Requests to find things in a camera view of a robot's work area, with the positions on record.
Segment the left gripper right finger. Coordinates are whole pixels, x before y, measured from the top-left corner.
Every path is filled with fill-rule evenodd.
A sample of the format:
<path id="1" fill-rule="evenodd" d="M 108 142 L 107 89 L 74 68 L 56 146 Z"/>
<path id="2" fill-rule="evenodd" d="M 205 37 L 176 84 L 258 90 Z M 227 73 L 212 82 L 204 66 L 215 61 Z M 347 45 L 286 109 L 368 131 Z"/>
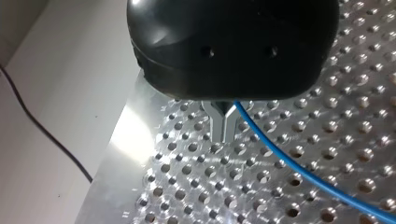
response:
<path id="1" fill-rule="evenodd" d="M 226 110 L 223 121 L 223 137 L 224 143 L 231 143 L 234 140 L 237 121 L 241 117 L 238 108 L 233 102 L 226 104 Z"/>

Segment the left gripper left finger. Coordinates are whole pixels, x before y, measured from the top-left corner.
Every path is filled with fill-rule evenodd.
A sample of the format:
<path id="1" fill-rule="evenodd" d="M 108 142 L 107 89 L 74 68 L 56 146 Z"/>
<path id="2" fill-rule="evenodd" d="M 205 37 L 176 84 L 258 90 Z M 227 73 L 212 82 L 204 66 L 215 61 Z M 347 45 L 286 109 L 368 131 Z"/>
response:
<path id="1" fill-rule="evenodd" d="M 220 143 L 223 131 L 223 113 L 219 107 L 211 101 L 202 101 L 202 107 L 210 118 L 211 141 Z"/>

